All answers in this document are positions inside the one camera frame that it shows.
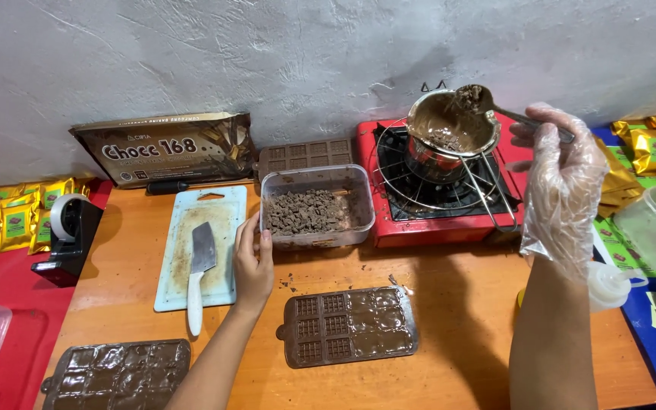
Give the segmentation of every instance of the spoon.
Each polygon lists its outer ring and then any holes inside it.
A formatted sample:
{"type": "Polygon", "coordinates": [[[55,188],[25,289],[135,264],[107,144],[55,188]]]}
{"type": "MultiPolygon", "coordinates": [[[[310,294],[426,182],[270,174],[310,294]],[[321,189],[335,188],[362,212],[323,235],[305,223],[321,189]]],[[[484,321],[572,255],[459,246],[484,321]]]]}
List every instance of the spoon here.
{"type": "MultiPolygon", "coordinates": [[[[515,112],[498,107],[493,102],[493,95],[490,93],[490,90],[483,85],[463,85],[457,89],[455,95],[455,103],[460,108],[475,114],[483,114],[484,112],[492,110],[503,114],[511,120],[533,128],[538,128],[542,124],[540,121],[532,120],[524,115],[516,114],[515,112]]],[[[560,137],[561,142],[569,143],[574,140],[573,134],[560,127],[558,128],[558,136],[560,137]]]]}

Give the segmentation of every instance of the stove burner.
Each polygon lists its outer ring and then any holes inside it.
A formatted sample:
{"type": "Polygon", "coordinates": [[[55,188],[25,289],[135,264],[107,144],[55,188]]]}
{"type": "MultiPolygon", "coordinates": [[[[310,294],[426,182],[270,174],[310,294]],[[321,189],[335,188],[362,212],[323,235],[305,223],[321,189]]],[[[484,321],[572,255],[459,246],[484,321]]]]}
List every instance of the stove burner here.
{"type": "MultiPolygon", "coordinates": [[[[406,127],[385,128],[377,124],[373,131],[376,138],[378,166],[384,175],[387,200],[391,208],[391,219],[395,221],[410,219],[433,219],[466,215],[487,214],[479,193],[469,180],[463,166],[457,167],[457,180],[447,184],[435,184],[423,180],[409,170],[404,161],[407,131],[406,127]]],[[[469,161],[468,168],[478,181],[490,211],[494,214],[508,213],[498,189],[492,182],[490,172],[499,175],[495,158],[487,157],[492,170],[480,160],[469,161]]],[[[500,190],[510,202],[513,211],[521,202],[512,197],[502,178],[500,190]]]]}

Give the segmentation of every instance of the wooden table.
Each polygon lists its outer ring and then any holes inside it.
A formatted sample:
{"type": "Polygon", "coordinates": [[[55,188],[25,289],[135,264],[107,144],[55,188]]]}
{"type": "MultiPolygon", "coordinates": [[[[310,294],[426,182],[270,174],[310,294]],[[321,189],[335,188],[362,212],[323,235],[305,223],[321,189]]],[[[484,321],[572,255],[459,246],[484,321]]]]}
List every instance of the wooden table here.
{"type": "MultiPolygon", "coordinates": [[[[259,209],[256,190],[248,185],[249,214],[259,209]]],[[[173,195],[113,190],[46,376],[75,345],[186,338],[192,361],[204,348],[229,306],[205,309],[205,328],[196,339],[187,333],[185,311],[153,310],[173,201],[173,195]]],[[[529,272],[511,249],[375,249],[369,240],[345,249],[277,252],[274,259],[275,287],[247,345],[229,408],[508,408],[515,298],[529,272]],[[288,298],[387,285],[389,274],[413,292],[420,331],[415,355],[287,367],[275,330],[288,298]]],[[[621,311],[594,314],[591,323],[600,406],[656,403],[654,383],[621,311]]],[[[36,410],[43,399],[40,394],[36,410]]]]}

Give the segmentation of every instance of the portable gas stove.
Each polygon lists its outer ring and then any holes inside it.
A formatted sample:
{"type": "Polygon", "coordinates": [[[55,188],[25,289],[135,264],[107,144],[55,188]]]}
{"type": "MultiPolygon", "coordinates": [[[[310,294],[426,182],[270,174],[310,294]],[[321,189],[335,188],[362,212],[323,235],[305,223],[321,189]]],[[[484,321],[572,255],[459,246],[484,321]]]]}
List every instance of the portable gas stove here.
{"type": "Polygon", "coordinates": [[[507,172],[505,163],[531,160],[533,154],[510,144],[508,127],[514,121],[496,117],[501,124],[500,141],[487,162],[468,161],[466,168],[458,167],[456,179],[446,184],[423,180],[407,168],[404,120],[359,124],[356,145],[360,165],[369,173],[377,212],[372,228],[376,247],[501,242],[519,237],[526,176],[507,172]]]}

